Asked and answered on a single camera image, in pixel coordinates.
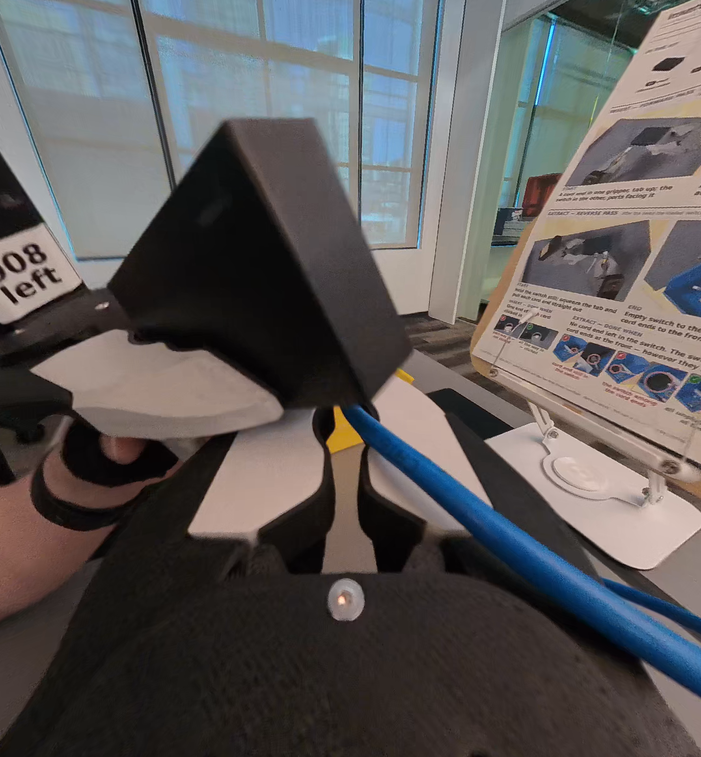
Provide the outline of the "person's left hand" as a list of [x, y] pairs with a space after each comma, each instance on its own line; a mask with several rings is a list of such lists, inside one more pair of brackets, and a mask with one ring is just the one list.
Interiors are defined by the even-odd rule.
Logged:
[[117, 508], [136, 498], [147, 482], [133, 481], [107, 487], [93, 481], [98, 477], [96, 474], [90, 474], [89, 480], [84, 480], [74, 471], [87, 472], [89, 462], [114, 462], [119, 467], [127, 467], [140, 457], [144, 448], [143, 440], [93, 433], [79, 436], [72, 429], [58, 450], [52, 451], [43, 463], [45, 486], [56, 499], [71, 505], [85, 509]]

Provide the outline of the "black network switch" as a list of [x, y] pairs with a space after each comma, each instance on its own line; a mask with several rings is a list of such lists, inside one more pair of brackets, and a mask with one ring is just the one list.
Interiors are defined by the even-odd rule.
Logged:
[[223, 121], [108, 289], [285, 408], [370, 405], [412, 351], [314, 119]]

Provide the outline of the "red case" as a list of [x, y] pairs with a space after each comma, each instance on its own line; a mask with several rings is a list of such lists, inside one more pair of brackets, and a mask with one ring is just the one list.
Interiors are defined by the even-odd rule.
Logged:
[[534, 219], [541, 213], [561, 177], [561, 173], [548, 173], [527, 179], [522, 197], [523, 219]]

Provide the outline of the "glass partition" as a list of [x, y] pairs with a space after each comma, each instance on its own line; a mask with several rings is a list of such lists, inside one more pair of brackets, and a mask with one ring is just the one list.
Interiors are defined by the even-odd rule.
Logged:
[[631, 2], [564, 2], [503, 33], [490, 103], [491, 246], [513, 246], [536, 211], [529, 180], [561, 174], [651, 20]]

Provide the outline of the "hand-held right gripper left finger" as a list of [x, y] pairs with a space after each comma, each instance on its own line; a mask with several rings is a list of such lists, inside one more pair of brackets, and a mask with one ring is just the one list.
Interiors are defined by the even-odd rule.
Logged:
[[273, 546], [291, 573], [320, 573], [336, 516], [330, 409], [288, 411], [234, 437], [188, 527], [197, 541]]

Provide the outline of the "large window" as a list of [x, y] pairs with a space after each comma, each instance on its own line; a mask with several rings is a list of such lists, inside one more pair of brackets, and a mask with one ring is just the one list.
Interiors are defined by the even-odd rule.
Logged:
[[129, 252], [213, 130], [312, 118], [374, 248], [414, 248], [439, 2], [0, 1], [0, 49], [79, 259]]

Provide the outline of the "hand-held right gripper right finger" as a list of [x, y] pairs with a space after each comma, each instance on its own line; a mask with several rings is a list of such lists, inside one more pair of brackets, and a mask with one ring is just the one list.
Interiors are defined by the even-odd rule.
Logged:
[[[375, 397], [380, 423], [492, 506], [446, 414], [412, 384], [391, 378]], [[371, 447], [364, 448], [358, 516], [379, 572], [400, 572], [422, 542], [468, 533], [421, 487]]]

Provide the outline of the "yellow plastic bin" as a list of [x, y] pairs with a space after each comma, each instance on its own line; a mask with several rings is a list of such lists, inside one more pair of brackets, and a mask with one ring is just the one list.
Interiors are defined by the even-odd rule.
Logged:
[[[408, 385], [412, 385], [414, 383], [414, 377], [412, 376], [412, 374], [408, 373], [402, 368], [397, 369], [393, 376], [391, 376], [373, 395], [373, 400], [376, 401], [379, 397], [381, 397], [383, 393], [387, 391], [388, 387], [393, 385], [395, 382], [404, 382]], [[347, 420], [340, 406], [335, 405], [333, 407], [333, 416], [335, 428], [329, 435], [326, 442], [330, 454], [335, 454], [337, 452], [356, 447], [364, 442], [364, 440], [356, 432], [355, 428]]]

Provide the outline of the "person's left forearm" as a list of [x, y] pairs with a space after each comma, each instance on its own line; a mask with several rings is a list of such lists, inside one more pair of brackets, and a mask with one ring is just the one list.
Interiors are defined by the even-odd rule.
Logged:
[[51, 523], [33, 506], [31, 481], [0, 487], [0, 621], [62, 586], [116, 528], [73, 531]]

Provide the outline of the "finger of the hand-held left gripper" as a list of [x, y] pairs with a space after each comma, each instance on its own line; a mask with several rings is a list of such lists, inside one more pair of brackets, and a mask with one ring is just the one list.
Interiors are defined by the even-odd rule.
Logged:
[[278, 421], [280, 402], [204, 350], [140, 345], [111, 330], [50, 356], [34, 375], [71, 395], [71, 409], [102, 434], [193, 439]]

